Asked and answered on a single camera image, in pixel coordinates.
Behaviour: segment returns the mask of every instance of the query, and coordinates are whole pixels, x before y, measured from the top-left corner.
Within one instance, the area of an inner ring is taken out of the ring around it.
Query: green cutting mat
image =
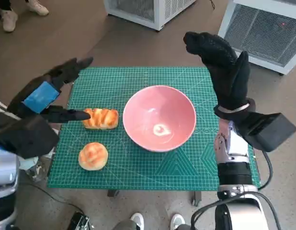
[[[149,152],[126,134],[122,115],[128,99],[151,85],[169,85],[193,102],[196,130],[180,148],[167,153]],[[71,92],[69,109],[115,108],[120,113],[114,130],[86,130],[82,122],[62,126],[48,186],[143,190],[217,190],[218,178],[213,141],[218,118],[212,82],[206,68],[129,67],[89,68],[80,73]],[[86,171],[78,164],[80,150],[89,142],[100,142],[109,152],[100,171]],[[253,181],[259,175],[250,149]]]

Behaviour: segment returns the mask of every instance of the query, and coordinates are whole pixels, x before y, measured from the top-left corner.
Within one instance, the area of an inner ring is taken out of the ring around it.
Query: white appliance
[[[296,65],[296,0],[229,0],[218,35],[249,61],[288,74]]]
[[[106,12],[157,31],[196,0],[104,0]]]

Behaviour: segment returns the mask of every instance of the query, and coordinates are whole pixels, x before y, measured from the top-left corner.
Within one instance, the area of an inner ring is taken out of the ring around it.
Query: gray floor
[[[94,66],[201,66],[200,58],[187,54],[182,41],[186,31],[217,33],[227,1],[197,3],[156,33],[145,27],[107,17],[102,1],[43,0],[50,14],[41,18],[28,12],[22,1],[12,1],[19,14],[17,28],[5,34],[0,24],[0,100],[9,103],[30,79],[71,57],[94,56]],[[69,86],[58,104],[66,104]],[[249,97],[262,113],[283,112],[296,125],[296,68],[287,76],[251,67]],[[263,193],[278,211],[283,229],[296,230],[296,134],[270,154],[274,179]],[[260,153],[263,179],[267,167]],[[166,230],[171,216],[179,212],[190,222],[195,211],[189,192],[123,191],[108,199],[104,190],[48,189],[56,197],[81,206],[97,229],[110,230],[133,212],[144,214],[147,230]],[[203,204],[216,200],[215,192],[203,193]],[[20,187],[18,225],[24,230],[65,229],[74,208],[58,204],[40,191]],[[270,229],[275,229],[266,207]],[[214,228],[213,210],[198,224]]]

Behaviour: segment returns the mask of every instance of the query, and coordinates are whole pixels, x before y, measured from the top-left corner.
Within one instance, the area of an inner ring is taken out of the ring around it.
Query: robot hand
[[[183,40],[187,52],[199,55],[208,68],[218,105],[228,110],[246,105],[250,73],[247,52],[237,58],[226,40],[207,32],[187,32]]]
[[[60,95],[62,86],[76,80],[79,72],[87,68],[92,60],[91,57],[80,61],[73,58],[31,80],[12,99],[7,110],[20,118],[40,114],[50,123],[89,119],[90,115],[83,111],[66,110],[61,106],[49,105]]]

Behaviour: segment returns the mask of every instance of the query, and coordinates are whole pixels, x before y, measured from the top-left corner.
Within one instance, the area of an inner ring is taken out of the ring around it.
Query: pink bowl
[[[123,123],[139,146],[166,152],[184,144],[196,126],[195,108],[188,97],[165,85],[144,88],[127,102]]]

